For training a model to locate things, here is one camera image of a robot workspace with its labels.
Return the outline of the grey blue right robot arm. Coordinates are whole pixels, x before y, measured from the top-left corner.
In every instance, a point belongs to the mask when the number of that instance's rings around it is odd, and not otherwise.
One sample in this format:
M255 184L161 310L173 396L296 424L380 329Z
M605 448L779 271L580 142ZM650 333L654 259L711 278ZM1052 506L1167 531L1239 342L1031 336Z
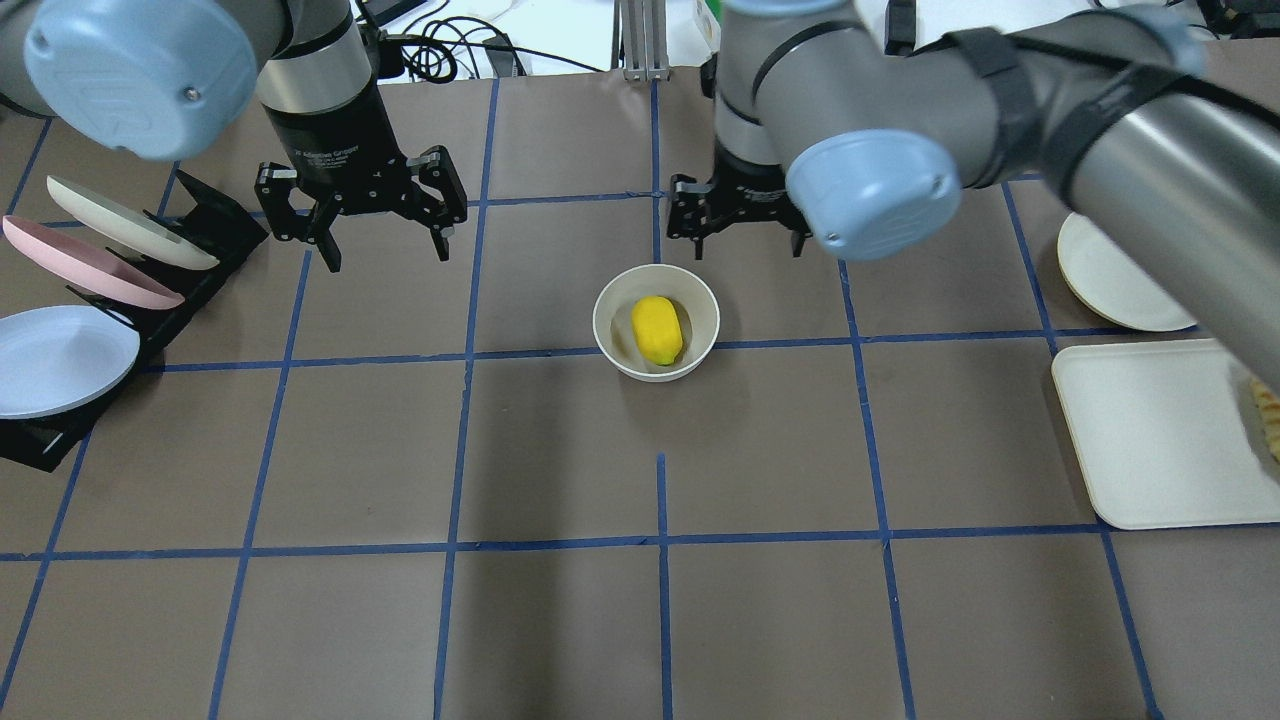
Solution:
M1277 384L1277 113L1206 79L1175 13L954 31L908 56L850 1L726 1L721 22L716 173L672 179L671 237L782 222L795 250L870 261L938 232L964 188L1033 170Z

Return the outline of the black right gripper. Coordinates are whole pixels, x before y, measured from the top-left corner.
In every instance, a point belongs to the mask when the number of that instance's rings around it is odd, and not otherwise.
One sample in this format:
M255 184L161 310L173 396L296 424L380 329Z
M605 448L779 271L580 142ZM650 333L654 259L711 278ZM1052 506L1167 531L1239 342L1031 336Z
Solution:
M707 236L739 223L777 223L790 232L791 258L800 259L812 231L791 201L780 164L758 164L726 150L713 152L708 179L676 173L667 193L667 234L685 237L694 258L705 256Z

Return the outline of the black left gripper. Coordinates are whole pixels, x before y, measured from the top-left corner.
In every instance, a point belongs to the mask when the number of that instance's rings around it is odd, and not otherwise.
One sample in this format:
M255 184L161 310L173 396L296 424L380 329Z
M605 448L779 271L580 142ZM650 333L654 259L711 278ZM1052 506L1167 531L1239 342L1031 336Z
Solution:
M338 215L393 211L428 228L442 263L451 259L453 225L468 219L468 196L449 150L443 145L416 156L401 150L378 95L330 111L298 114L265 108L287 163L264 161L253 191L276 238L311 242L330 273L340 270L332 225ZM320 210L291 206L300 191Z

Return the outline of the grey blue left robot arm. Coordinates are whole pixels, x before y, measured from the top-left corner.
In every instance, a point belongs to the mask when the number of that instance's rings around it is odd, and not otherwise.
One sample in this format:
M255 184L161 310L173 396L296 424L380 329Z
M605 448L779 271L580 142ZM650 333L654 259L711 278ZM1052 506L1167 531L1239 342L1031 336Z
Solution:
M288 158L253 191L332 272L338 217L393 213L440 260L468 199L448 150L408 158L381 99L401 37L347 1L5 1L3 105L151 161L195 158L260 102Z

